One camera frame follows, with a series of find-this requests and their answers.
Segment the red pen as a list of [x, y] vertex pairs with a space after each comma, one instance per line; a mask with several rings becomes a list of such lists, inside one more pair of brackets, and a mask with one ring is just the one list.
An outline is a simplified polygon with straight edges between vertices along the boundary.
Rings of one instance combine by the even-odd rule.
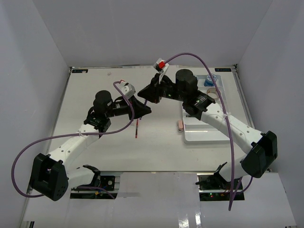
[[139, 127], [139, 119], [136, 120], [136, 126], [135, 126], [135, 138], [138, 138], [138, 127]]

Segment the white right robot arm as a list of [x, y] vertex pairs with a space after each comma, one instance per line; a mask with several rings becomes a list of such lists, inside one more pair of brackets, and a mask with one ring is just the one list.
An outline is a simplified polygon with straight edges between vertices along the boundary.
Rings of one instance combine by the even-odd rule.
[[243, 176], [260, 178], [277, 158], [277, 136], [272, 131], [260, 132], [225, 114], [213, 98], [198, 89], [198, 80], [190, 70], [179, 70], [175, 77], [175, 82], [172, 82], [167, 76], [155, 74], [151, 82], [138, 92], [138, 96], [155, 104], [162, 98], [181, 101], [183, 109], [190, 116], [232, 137], [245, 156], [217, 168], [210, 180], [219, 189], [226, 189], [232, 179]]

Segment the blue tape roll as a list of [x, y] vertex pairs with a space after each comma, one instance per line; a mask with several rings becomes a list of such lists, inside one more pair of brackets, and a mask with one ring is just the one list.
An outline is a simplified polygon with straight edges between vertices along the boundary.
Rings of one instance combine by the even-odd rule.
[[218, 77], [215, 74], [207, 75], [206, 79], [204, 81], [204, 86], [206, 86], [206, 87], [213, 87], [213, 86], [215, 86], [217, 78]]

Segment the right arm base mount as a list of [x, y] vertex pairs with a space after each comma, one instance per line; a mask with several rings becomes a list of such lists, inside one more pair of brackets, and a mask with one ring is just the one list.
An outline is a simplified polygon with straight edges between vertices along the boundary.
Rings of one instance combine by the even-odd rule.
[[197, 173], [195, 185], [199, 188], [200, 201], [229, 201], [230, 181], [226, 181], [219, 174], [219, 171], [226, 165], [218, 166], [214, 173]]

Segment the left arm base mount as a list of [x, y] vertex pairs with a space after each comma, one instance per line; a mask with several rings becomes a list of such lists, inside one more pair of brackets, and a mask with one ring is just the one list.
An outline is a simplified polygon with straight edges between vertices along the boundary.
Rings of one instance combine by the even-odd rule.
[[67, 174], [70, 198], [87, 200], [114, 200], [120, 187], [121, 172], [100, 171], [83, 165]]

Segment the brown packing tape roll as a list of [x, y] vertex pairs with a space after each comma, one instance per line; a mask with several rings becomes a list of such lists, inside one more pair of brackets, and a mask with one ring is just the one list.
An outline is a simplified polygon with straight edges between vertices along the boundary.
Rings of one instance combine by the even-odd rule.
[[219, 100], [219, 94], [218, 94], [216, 88], [214, 88], [214, 87], [211, 87], [207, 90], [207, 95], [210, 96], [215, 101]]

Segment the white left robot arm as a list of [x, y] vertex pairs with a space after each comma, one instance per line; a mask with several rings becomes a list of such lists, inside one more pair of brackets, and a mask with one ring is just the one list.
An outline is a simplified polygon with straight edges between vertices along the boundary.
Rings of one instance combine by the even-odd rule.
[[69, 166], [89, 145], [107, 133], [112, 117], [127, 115], [132, 121], [151, 112], [151, 108], [137, 100], [133, 92], [113, 100], [110, 92], [99, 91], [78, 132], [69, 135], [57, 149], [35, 157], [30, 187], [53, 201], [63, 197], [68, 188], [100, 189], [102, 178], [97, 168], [83, 165], [69, 171]]

